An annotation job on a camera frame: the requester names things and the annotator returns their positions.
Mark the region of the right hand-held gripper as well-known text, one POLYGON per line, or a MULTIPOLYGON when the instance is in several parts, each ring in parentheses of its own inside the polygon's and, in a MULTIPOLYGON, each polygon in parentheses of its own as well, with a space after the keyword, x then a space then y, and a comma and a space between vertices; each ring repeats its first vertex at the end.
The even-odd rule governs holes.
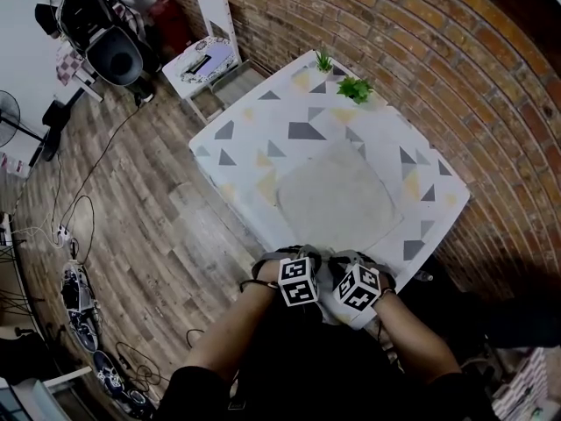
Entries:
POLYGON ((333 254, 328 261, 333 277, 332 295, 345 308, 363 312, 396 283, 389 267, 379 264, 364 253, 345 250, 333 254))

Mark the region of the grey cloth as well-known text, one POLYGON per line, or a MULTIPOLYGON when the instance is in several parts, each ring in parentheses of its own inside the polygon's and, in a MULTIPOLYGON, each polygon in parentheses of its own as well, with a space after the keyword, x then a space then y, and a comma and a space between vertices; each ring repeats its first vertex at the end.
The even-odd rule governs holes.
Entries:
POLYGON ((301 244, 364 252, 403 220, 386 186, 349 141, 283 176, 277 205, 301 244))

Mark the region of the person's left forearm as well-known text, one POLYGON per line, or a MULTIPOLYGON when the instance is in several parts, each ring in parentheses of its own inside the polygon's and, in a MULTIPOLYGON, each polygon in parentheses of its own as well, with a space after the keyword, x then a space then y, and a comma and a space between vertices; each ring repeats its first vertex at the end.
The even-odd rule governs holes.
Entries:
POLYGON ((185 366, 207 369, 231 382, 276 290, 250 282, 233 305, 195 342, 185 366))

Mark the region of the person's right forearm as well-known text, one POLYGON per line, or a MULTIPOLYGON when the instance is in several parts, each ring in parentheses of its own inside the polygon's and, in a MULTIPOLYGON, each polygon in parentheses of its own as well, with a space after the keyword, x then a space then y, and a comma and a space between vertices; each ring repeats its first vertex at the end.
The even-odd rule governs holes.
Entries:
POLYGON ((431 383, 442 376, 461 373, 444 340, 415 316, 391 289, 376 301, 374 310, 408 374, 431 383))

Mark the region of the person's black clothing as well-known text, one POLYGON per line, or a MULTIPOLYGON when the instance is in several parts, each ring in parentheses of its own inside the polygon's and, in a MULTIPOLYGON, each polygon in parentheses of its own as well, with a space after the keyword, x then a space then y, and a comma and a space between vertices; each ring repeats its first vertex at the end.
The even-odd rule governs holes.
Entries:
POLYGON ((469 376, 415 382, 364 330, 276 300, 252 337, 238 392, 215 372, 172 374, 153 421, 500 421, 469 376))

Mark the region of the table with triangle-patterned cloth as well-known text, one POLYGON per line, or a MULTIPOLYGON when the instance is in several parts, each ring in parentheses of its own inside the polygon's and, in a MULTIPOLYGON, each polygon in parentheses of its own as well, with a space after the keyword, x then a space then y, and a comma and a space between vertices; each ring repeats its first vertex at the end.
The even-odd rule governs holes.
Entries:
POLYGON ((443 156, 381 95, 339 95, 350 75, 306 53, 237 100, 190 141, 203 175, 267 250, 300 244, 277 205, 280 179, 349 140, 387 188, 402 222, 362 253, 390 267, 399 287, 433 254, 470 193, 443 156))

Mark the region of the pink checkered cloth table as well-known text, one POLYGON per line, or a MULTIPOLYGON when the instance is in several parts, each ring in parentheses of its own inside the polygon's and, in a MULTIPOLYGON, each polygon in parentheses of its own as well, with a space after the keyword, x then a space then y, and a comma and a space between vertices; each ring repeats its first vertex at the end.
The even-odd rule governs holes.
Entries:
POLYGON ((57 79, 63 86, 72 82, 98 103, 103 101, 103 97, 92 88, 96 82, 96 72, 67 40, 57 49, 55 70, 57 79))
POLYGON ((543 412, 539 403, 547 395, 545 351, 539 347, 522 360, 509 382, 501 384, 492 397, 492 407, 500 421, 534 421, 543 412))

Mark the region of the dark blue handheld device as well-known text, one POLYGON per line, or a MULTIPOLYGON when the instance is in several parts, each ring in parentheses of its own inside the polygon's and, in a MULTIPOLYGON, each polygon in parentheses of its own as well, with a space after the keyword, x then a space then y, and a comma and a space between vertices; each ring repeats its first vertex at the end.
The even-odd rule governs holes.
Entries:
POLYGON ((93 361, 96 369, 96 376, 103 387, 113 397, 121 395, 124 391, 123 380, 114 367, 110 357, 101 350, 93 353, 93 361))
POLYGON ((94 353, 99 346, 96 311, 93 309, 67 311, 69 324, 77 340, 89 353, 94 353))
POLYGON ((137 389, 129 389, 127 391, 133 412, 140 418, 152 418, 155 408, 150 399, 137 389))

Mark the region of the leafy green potted plant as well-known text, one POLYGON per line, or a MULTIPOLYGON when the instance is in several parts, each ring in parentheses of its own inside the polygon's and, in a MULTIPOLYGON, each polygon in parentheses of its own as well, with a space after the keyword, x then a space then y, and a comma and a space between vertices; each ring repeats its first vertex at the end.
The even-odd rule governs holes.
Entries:
POLYGON ((346 76, 338 83, 338 94, 351 99, 356 104, 365 103, 373 93, 373 86, 366 80, 346 76))

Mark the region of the black metal rack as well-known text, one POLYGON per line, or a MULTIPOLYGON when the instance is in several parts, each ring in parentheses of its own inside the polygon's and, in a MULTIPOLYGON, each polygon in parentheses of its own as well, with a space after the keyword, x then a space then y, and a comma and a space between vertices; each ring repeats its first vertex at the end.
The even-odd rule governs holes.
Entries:
POLYGON ((45 299, 32 295, 23 276, 18 254, 23 243, 0 232, 0 314, 33 318, 35 305, 45 299))

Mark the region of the black standing fan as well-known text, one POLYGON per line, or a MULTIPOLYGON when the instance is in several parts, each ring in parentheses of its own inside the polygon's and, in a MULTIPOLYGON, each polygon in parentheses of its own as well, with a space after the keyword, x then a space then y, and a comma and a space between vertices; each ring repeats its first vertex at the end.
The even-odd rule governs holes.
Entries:
POLYGON ((39 142, 42 157, 51 161, 60 145, 60 132, 49 130, 43 137, 25 128, 21 122, 21 112, 15 97, 0 90, 0 147, 6 146, 17 133, 23 133, 39 142))

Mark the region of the white wooden chair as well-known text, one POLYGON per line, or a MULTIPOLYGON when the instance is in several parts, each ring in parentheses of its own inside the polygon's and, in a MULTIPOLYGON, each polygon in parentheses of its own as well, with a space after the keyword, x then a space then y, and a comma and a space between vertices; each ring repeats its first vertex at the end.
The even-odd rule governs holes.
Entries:
POLYGON ((182 102, 186 103, 188 107, 196 114, 197 117, 201 119, 204 124, 207 124, 211 119, 217 116, 213 113, 209 117, 205 117, 202 112, 194 103, 194 97, 200 94, 203 90, 208 89, 211 85, 229 73, 232 69, 241 65, 242 60, 238 50, 237 36, 234 30, 234 25, 231 18, 231 10, 228 0, 197 0, 199 4, 199 9, 202 13, 202 19, 207 30, 206 37, 218 37, 228 39, 231 42, 234 53, 238 58, 238 64, 229 69, 225 74, 218 77, 214 81, 208 81, 206 83, 200 84, 188 84, 185 82, 179 82, 177 79, 168 79, 166 75, 163 74, 174 88, 177 95, 180 97, 182 102))

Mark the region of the red gas cylinder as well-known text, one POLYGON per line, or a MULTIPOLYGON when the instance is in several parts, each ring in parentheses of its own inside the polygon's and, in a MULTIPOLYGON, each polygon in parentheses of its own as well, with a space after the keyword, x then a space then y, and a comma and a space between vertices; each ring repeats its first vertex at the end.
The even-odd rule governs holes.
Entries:
POLYGON ((192 44, 192 33, 187 18, 175 0, 154 0, 147 12, 166 57, 174 58, 192 44))

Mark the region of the small black box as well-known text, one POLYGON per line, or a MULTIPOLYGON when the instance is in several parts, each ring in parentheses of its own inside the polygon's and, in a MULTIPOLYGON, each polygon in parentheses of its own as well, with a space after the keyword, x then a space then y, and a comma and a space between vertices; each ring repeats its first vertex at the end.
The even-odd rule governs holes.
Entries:
POLYGON ((53 100, 42 117, 42 124, 52 129, 61 130, 70 119, 70 108, 53 100))

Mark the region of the white furniture frame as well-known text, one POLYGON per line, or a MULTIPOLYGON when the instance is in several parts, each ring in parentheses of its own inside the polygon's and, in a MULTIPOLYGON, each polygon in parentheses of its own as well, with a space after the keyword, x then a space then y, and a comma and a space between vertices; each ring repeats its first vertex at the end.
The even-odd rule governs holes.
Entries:
POLYGON ((90 366, 47 381, 27 379, 17 385, 0 377, 0 390, 9 390, 31 421, 98 421, 75 391, 75 384, 90 374, 90 366))

